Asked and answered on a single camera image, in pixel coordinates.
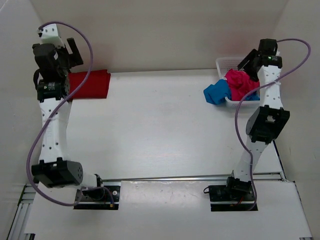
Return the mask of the red t-shirt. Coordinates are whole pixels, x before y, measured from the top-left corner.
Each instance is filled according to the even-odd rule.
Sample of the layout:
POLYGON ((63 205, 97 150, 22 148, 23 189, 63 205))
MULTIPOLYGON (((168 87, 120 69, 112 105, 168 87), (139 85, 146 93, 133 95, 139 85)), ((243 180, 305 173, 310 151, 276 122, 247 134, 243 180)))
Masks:
MULTIPOLYGON (((70 73, 70 93, 73 92, 83 81, 87 72, 70 73)), ((72 100, 82 99, 106 99, 109 91, 111 74, 106 70, 94 70, 85 84, 71 98, 72 100)))

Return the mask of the pink t-shirt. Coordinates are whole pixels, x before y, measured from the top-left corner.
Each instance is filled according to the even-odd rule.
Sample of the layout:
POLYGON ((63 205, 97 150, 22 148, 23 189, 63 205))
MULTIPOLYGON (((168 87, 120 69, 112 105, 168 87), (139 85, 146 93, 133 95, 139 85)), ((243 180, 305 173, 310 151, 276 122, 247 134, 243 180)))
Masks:
POLYGON ((240 101, 248 92, 260 86, 259 82, 253 81, 244 71, 230 69, 225 78, 230 88, 232 101, 240 101))

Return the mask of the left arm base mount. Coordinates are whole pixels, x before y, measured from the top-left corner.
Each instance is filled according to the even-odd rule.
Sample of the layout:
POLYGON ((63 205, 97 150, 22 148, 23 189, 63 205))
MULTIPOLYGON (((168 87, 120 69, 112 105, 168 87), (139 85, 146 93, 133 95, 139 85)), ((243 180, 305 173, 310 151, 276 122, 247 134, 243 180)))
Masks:
POLYGON ((77 190, 74 210, 108 210, 117 211, 120 205, 121 182, 104 181, 103 186, 108 189, 77 190))

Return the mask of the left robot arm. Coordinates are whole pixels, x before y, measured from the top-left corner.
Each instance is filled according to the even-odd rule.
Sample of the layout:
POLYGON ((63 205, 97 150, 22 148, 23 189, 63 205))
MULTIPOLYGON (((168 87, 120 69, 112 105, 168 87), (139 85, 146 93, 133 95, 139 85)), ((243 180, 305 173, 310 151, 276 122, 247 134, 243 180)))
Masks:
POLYGON ((86 173, 81 163, 72 161, 68 154, 67 126, 72 101, 68 75, 71 68, 83 60, 73 38, 68 38, 71 53, 62 43, 42 43, 32 46, 38 70, 34 84, 39 102, 42 126, 42 144, 39 163, 31 166, 32 175, 47 188, 75 186, 88 188, 93 200, 100 200, 105 188, 97 174, 86 173))

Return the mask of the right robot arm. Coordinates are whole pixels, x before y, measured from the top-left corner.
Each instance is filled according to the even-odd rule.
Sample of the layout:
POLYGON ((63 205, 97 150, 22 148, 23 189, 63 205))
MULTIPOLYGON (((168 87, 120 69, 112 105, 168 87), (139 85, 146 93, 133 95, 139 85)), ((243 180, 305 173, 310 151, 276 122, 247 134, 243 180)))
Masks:
POLYGON ((247 195, 252 187, 252 173, 262 152, 275 140, 290 118, 284 110, 281 96, 280 77, 283 62, 277 55, 275 39, 261 39, 258 49, 253 49, 237 66, 260 85, 260 104, 248 119, 245 132, 247 140, 237 167, 227 179, 224 193, 230 200, 247 195))

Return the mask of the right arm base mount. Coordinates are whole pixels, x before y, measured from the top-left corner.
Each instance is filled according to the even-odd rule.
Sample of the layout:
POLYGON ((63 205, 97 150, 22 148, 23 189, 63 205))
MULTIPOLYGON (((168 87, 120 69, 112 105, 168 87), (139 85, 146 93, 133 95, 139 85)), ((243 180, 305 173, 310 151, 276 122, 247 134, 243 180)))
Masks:
POLYGON ((225 185, 209 185, 203 193, 209 196, 211 212, 246 212, 255 200, 252 188, 248 193, 229 193, 225 185))

